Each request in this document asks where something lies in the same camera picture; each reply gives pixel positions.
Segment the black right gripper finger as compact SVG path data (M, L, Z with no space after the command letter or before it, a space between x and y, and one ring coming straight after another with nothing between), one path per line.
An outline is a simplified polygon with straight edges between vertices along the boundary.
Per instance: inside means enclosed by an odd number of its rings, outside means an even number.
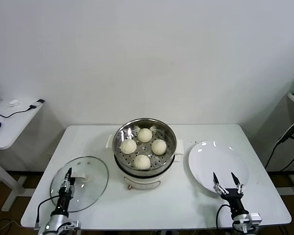
M238 194L243 194L243 188L244 188L244 185L241 184L240 180L238 179L238 177L233 173L231 172L231 176L232 176L232 179L236 185L236 189L237 189L237 193Z
M223 186L220 185L219 180L214 172L213 172L213 182L214 182L213 188L216 191L216 193L218 193L219 195L228 194L228 190L226 190Z

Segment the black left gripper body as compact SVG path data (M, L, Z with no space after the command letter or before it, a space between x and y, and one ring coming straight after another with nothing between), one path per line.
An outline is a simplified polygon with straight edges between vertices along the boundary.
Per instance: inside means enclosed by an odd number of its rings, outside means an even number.
M72 194L64 192L59 195L57 204L56 204L56 213L68 213L69 203L72 199Z

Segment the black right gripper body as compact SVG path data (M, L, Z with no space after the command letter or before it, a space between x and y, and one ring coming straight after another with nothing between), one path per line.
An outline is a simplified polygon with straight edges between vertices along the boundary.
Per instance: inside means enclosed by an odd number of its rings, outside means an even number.
M227 188L226 190L228 193L222 193L220 196L229 203L231 215L238 216L246 214L246 209L241 202L243 194L238 193L236 188Z

